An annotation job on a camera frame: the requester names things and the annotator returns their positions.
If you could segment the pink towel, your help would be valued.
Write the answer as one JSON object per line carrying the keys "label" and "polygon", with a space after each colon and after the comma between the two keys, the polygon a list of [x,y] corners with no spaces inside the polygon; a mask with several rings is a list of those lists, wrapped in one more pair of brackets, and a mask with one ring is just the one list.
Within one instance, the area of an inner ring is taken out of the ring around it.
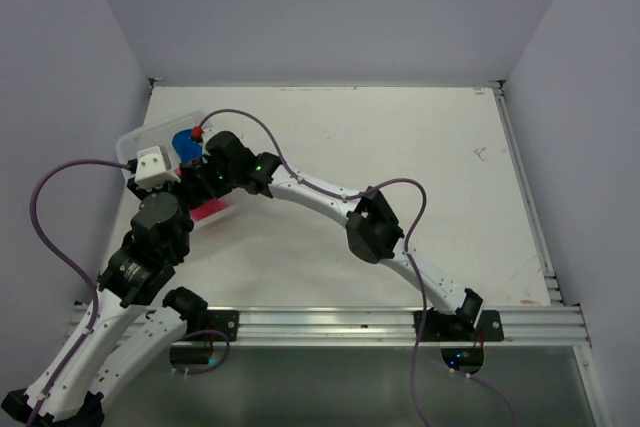
{"label": "pink towel", "polygon": [[229,203],[223,199],[211,199],[191,210],[190,216],[195,222],[199,222],[224,211],[228,207]]}

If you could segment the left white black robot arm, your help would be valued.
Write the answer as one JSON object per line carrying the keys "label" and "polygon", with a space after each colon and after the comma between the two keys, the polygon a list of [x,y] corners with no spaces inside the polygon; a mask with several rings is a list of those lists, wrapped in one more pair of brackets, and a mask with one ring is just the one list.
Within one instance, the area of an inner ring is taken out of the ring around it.
{"label": "left white black robot arm", "polygon": [[99,426],[157,355],[182,337],[201,337],[208,304],[193,291],[173,289],[147,309],[188,255],[193,228],[176,190],[144,197],[82,321],[34,383],[6,395],[2,410],[26,426]]}

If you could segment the blue towel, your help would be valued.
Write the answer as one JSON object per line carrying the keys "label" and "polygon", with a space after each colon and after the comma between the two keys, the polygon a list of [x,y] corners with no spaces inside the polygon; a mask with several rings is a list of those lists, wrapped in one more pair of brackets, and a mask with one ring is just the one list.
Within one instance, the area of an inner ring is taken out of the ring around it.
{"label": "blue towel", "polygon": [[192,130],[185,129],[177,132],[171,145],[181,163],[189,162],[202,156],[201,144],[192,138]]}

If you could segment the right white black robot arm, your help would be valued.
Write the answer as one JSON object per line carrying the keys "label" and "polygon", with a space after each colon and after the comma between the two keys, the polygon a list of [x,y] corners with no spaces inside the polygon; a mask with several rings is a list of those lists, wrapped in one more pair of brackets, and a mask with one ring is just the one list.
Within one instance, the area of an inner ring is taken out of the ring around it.
{"label": "right white black robot arm", "polygon": [[252,195],[298,204],[335,221],[345,229],[354,256],[369,264],[382,264],[416,287],[451,336],[464,340],[480,329],[482,297],[416,251],[411,235],[417,223],[404,230],[381,192],[393,184],[415,186],[421,195],[415,221],[420,221],[427,196],[418,182],[398,178],[363,191],[345,189],[306,177],[287,163],[280,150],[255,155],[229,131],[215,133],[195,127],[189,134],[202,149],[191,176],[210,192],[224,195],[241,188]]}

